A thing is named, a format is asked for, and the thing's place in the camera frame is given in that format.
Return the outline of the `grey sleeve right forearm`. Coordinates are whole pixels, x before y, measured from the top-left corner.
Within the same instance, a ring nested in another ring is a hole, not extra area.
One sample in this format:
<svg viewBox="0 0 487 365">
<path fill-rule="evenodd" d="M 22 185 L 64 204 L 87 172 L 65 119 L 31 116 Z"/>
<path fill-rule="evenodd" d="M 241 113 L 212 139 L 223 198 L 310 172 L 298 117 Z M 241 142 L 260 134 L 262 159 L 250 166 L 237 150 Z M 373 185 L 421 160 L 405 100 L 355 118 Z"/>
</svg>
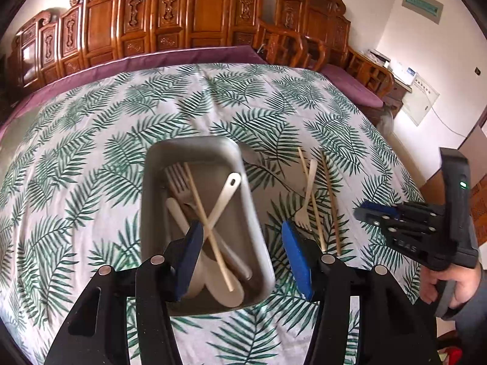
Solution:
<svg viewBox="0 0 487 365">
<path fill-rule="evenodd" d="M 459 364 L 486 364 L 486 271 L 482 264 L 474 269 L 452 265 L 434 275 L 457 282 L 444 320 L 456 322 L 463 352 Z"/>
</svg>

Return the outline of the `person's right hand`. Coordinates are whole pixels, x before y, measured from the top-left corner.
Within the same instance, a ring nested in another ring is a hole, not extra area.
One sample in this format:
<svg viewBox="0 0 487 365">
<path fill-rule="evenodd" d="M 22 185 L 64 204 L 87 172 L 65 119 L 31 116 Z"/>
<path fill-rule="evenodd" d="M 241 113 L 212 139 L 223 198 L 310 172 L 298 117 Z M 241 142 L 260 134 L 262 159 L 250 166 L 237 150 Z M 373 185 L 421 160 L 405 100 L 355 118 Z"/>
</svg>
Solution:
<svg viewBox="0 0 487 365">
<path fill-rule="evenodd" d="M 476 262 L 474 269 L 459 265 L 451 265 L 444 271 L 432 271 L 425 266 L 421 267 L 420 272 L 420 298 L 427 304 L 437 301 L 438 291 L 435 288 L 439 281 L 453 280 L 456 287 L 449 303 L 451 309 L 467 303 L 472 299 L 480 286 L 483 271 L 479 261 Z"/>
</svg>

